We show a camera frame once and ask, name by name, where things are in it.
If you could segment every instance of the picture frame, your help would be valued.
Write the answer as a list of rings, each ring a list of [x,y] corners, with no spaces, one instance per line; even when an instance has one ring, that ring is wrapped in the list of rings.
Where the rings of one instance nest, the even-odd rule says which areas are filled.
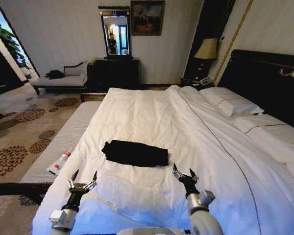
[[[131,1],[133,36],[161,35],[165,1]]]

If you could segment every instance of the black folded cloth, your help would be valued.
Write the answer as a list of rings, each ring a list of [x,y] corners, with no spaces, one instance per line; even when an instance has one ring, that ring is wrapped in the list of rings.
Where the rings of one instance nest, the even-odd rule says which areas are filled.
[[[102,149],[106,159],[120,164],[154,167],[168,165],[168,150],[143,143],[116,141],[106,142]]]
[[[60,72],[59,70],[51,70],[50,72],[46,73],[45,77],[48,77],[49,80],[51,80],[51,79],[63,78],[65,76],[64,76],[64,73]]]

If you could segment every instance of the bed bench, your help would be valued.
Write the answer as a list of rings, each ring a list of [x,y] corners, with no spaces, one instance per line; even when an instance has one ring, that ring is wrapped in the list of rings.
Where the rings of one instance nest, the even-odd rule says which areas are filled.
[[[69,147],[74,149],[88,127],[101,102],[82,103],[64,124],[59,133],[27,171],[20,183],[0,184],[0,195],[25,195],[40,204],[40,194],[47,192],[56,176],[47,171]]]
[[[76,90],[76,91],[86,91],[90,84],[90,70],[92,64],[88,63],[86,67],[86,72],[84,73],[84,78],[81,79],[82,75],[67,76],[59,79],[49,79],[45,77],[35,77],[29,80],[29,83],[33,86],[37,95],[39,95],[38,88],[46,89],[66,89],[66,90]]]

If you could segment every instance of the black headboard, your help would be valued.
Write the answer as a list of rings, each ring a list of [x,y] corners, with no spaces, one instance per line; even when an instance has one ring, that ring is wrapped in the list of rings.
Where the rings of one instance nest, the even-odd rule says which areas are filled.
[[[294,55],[233,50],[218,87],[294,127]]]

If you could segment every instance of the white duvet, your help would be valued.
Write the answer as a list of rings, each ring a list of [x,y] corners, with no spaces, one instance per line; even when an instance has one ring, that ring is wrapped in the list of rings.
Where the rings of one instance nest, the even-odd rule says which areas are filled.
[[[101,150],[111,140],[166,148],[169,166],[107,161]],[[33,234],[51,231],[48,217],[67,202],[67,180],[77,169],[75,182],[91,181],[97,170],[98,185],[83,196],[72,234],[133,227],[189,229],[185,189],[172,175],[173,163],[187,174],[191,167],[199,176],[197,188],[215,194],[210,212],[225,234],[294,234],[294,178],[286,167],[218,114],[198,91],[178,86],[109,90],[49,188],[33,220]]]

